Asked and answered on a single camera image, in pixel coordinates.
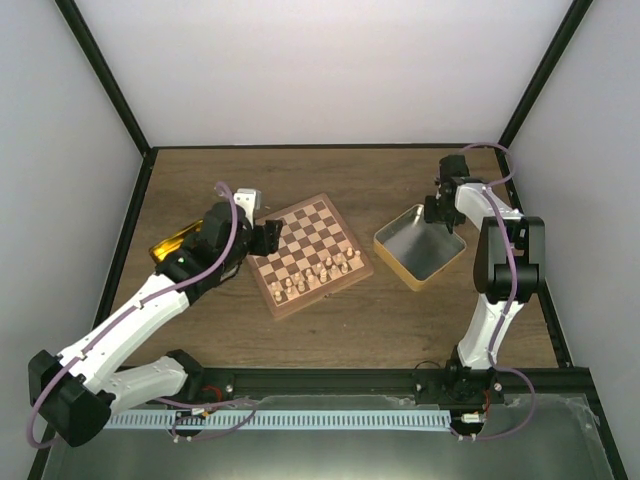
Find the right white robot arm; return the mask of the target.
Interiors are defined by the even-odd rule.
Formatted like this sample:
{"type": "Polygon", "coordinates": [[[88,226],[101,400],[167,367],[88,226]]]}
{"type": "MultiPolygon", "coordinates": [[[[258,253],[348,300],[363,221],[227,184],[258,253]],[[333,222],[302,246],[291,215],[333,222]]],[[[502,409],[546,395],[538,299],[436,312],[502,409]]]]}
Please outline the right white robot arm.
{"type": "Polygon", "coordinates": [[[479,298],[457,346],[464,367],[444,378],[447,396],[465,403],[480,390],[473,370],[496,366],[506,330],[544,283],[545,223],[510,207],[493,192],[490,183],[472,177],[462,154],[439,161],[435,184],[437,193],[425,198],[424,220],[441,224],[448,231],[469,220],[479,232],[473,265],[479,298]]]}

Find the light wooden chess piece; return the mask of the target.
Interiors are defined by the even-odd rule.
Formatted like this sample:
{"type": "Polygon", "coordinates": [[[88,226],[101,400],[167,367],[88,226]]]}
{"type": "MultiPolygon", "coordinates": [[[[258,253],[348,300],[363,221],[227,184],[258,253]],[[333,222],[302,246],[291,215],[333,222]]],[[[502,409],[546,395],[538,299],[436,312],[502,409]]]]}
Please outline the light wooden chess piece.
{"type": "Polygon", "coordinates": [[[309,287],[314,287],[317,283],[316,274],[314,273],[314,271],[311,268],[307,269],[305,272],[305,276],[309,287]]]}

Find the cream tin with light pieces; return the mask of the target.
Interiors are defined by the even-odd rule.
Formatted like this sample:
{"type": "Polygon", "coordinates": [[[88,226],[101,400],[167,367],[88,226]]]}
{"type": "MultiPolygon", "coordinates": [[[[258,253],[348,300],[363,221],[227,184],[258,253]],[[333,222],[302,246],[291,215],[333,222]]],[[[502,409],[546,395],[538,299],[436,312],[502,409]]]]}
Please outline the cream tin with light pieces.
{"type": "Polygon", "coordinates": [[[466,247],[444,225],[426,223],[423,204],[413,205],[373,237],[374,252],[412,291],[423,290],[466,247]]]}

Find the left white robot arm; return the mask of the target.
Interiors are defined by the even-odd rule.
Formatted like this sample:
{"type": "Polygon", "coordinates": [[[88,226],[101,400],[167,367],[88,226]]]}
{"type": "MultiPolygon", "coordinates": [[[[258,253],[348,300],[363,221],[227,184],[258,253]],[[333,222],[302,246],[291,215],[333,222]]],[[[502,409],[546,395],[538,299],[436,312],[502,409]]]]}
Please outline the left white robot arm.
{"type": "Polygon", "coordinates": [[[115,313],[56,355],[42,350],[28,364],[32,413],[72,447],[93,439],[112,416],[157,400],[196,402],[202,366],[183,350],[122,370],[154,332],[209,290],[233,278],[249,255],[276,252],[283,223],[255,224],[260,193],[238,190],[202,219],[151,247],[154,272],[115,313]]]}

